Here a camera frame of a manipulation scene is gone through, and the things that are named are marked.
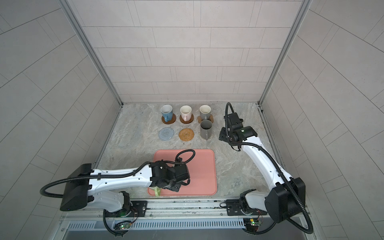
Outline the blue floral mug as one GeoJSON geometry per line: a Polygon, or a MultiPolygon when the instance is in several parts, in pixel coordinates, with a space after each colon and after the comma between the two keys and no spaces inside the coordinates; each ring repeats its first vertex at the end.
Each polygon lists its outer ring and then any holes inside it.
{"type": "Polygon", "coordinates": [[[162,116],[164,116],[165,121],[169,121],[173,116],[173,107],[171,105],[163,105],[161,107],[162,116]]]}

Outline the white mug grey handle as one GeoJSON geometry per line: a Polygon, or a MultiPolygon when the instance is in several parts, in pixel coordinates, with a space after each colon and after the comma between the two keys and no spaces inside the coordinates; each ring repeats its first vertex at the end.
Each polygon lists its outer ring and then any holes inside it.
{"type": "Polygon", "coordinates": [[[201,117],[202,121],[210,120],[211,111],[212,111],[210,106],[202,105],[202,106],[200,106],[199,111],[200,111],[200,117],[201,117]]]}

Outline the brown wooden coaster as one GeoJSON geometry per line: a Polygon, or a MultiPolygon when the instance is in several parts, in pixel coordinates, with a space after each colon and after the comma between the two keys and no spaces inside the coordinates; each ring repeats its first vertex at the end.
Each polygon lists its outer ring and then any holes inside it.
{"type": "Polygon", "coordinates": [[[162,122],[163,124],[166,124],[166,125],[173,124],[176,121],[176,119],[177,119],[176,115],[173,114],[172,118],[166,122],[164,116],[162,116],[162,122]]]}
{"type": "Polygon", "coordinates": [[[191,115],[191,118],[190,118],[189,121],[184,121],[183,117],[180,116],[180,121],[181,121],[181,123],[183,123],[183,124],[190,124],[190,123],[192,123],[192,122],[194,121],[194,115],[191,115]]]}

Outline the cork paw print coaster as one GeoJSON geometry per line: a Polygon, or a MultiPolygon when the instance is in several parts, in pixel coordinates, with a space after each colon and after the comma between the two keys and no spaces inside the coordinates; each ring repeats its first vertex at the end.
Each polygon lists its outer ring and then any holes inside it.
{"type": "MultiPolygon", "coordinates": [[[[208,120],[211,121],[212,123],[214,123],[214,117],[213,117],[213,115],[210,115],[210,117],[208,118],[208,120]]],[[[198,123],[200,124],[202,121],[203,121],[203,119],[201,118],[201,116],[198,116],[198,123]]]]}

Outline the white mug pink handle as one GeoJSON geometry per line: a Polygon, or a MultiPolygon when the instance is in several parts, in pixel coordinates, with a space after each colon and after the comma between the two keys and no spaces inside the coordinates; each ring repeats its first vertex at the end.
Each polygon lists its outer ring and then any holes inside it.
{"type": "Polygon", "coordinates": [[[181,116],[184,121],[189,121],[192,115],[192,108],[188,105],[184,105],[180,108],[181,116]]]}

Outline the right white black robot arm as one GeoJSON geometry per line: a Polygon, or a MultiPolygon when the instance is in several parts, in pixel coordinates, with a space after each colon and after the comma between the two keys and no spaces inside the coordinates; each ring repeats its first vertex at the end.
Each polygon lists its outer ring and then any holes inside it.
{"type": "Polygon", "coordinates": [[[220,141],[228,143],[237,152],[244,151],[262,173],[269,188],[268,193],[248,190],[240,195],[239,205],[245,215],[267,212],[273,223],[266,229],[253,232],[261,235],[269,232],[277,223],[288,221],[300,231],[313,234],[314,226],[306,210],[306,185],[301,178],[294,179],[265,149],[256,131],[243,126],[231,103],[226,104],[225,126],[220,131],[220,141]]]}

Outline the white mug green handle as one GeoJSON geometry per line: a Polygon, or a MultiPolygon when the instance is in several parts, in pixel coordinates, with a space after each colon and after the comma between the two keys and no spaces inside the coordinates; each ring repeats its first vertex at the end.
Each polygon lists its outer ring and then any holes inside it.
{"type": "Polygon", "coordinates": [[[161,188],[159,188],[159,187],[150,187],[150,189],[154,191],[156,197],[159,197],[161,195],[161,190],[162,190],[161,188]]]}

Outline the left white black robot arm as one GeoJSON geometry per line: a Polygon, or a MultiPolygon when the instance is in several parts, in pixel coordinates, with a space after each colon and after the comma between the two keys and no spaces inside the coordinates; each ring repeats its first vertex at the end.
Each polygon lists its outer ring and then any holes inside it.
{"type": "Polygon", "coordinates": [[[174,161],[144,162],[138,168],[123,170],[92,169],[83,164],[68,178],[51,182],[40,189],[48,198],[62,199],[60,210],[75,211],[87,205],[103,209],[103,223],[109,233],[123,237],[139,217],[130,195],[117,189],[143,187],[178,192],[190,184],[187,167],[196,155],[195,150],[179,152],[174,161]]]}

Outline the dark grey mug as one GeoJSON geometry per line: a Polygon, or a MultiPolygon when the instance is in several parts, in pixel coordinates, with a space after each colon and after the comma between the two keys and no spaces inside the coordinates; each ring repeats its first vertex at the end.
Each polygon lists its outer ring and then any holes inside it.
{"type": "Polygon", "coordinates": [[[203,120],[200,123],[200,137],[204,140],[209,140],[213,136],[213,123],[210,120],[203,120]]]}

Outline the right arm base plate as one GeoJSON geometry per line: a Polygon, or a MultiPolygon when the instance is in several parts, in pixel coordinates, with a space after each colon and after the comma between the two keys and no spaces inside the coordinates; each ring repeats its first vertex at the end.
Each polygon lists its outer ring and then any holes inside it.
{"type": "Polygon", "coordinates": [[[227,210],[228,216],[266,216],[268,213],[259,209],[252,209],[247,202],[242,199],[226,200],[220,203],[220,207],[227,210]]]}

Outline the rattan woven round coaster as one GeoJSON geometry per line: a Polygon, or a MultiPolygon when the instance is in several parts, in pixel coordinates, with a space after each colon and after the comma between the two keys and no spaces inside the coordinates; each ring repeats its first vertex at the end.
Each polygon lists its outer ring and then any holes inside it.
{"type": "Polygon", "coordinates": [[[189,142],[191,141],[195,136],[195,133],[190,128],[184,128],[179,132],[179,138],[183,142],[189,142]]]}

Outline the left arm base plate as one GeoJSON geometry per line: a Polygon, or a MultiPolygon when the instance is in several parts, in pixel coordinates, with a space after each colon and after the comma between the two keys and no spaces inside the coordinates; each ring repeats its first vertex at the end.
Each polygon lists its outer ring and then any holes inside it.
{"type": "Polygon", "coordinates": [[[131,201],[131,211],[129,218],[143,218],[146,214],[148,201],[131,201]]]}

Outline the grey woven round coaster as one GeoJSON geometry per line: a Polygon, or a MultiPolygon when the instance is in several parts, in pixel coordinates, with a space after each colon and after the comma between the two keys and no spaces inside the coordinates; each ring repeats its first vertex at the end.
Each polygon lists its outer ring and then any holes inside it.
{"type": "Polygon", "coordinates": [[[174,130],[170,127],[162,128],[159,131],[159,139],[162,141],[168,141],[174,136],[174,130]]]}

